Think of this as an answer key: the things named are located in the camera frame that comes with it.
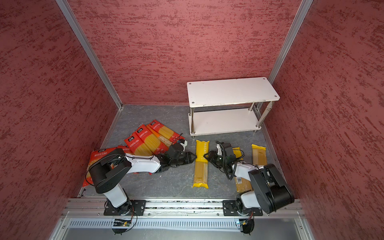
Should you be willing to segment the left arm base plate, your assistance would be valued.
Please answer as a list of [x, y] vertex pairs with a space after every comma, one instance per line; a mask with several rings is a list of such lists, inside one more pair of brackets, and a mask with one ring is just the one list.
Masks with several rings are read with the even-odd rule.
[[105, 202], [104, 216], [142, 216], [146, 207], [145, 200], [128, 200], [120, 207], [114, 207], [110, 200]]

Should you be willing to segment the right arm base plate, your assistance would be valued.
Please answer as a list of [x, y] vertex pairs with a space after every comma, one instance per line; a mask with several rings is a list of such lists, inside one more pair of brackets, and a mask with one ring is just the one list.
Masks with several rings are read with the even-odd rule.
[[263, 211], [261, 208], [246, 208], [245, 205], [240, 200], [224, 200], [223, 201], [223, 212], [224, 216], [242, 216], [250, 217], [263, 216]]

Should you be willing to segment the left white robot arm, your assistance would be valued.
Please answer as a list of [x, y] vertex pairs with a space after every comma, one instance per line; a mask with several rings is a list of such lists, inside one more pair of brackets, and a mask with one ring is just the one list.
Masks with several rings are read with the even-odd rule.
[[146, 201], [131, 201], [120, 181], [131, 173], [162, 173], [189, 165], [196, 159], [195, 154], [185, 151], [185, 144], [179, 143], [171, 145], [164, 154], [152, 156], [132, 155], [117, 148], [91, 164], [87, 174], [91, 178], [89, 184], [107, 198], [104, 216], [142, 216]]

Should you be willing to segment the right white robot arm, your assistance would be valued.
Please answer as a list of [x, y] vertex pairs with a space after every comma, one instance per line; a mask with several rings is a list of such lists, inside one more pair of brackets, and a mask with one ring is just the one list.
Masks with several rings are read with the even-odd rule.
[[223, 172], [228, 180], [242, 178], [252, 189], [239, 194], [234, 201], [223, 201], [224, 215], [261, 216], [282, 209], [295, 201], [293, 191], [273, 164], [253, 165], [243, 161], [244, 152], [229, 143], [216, 142], [217, 150], [204, 158]]

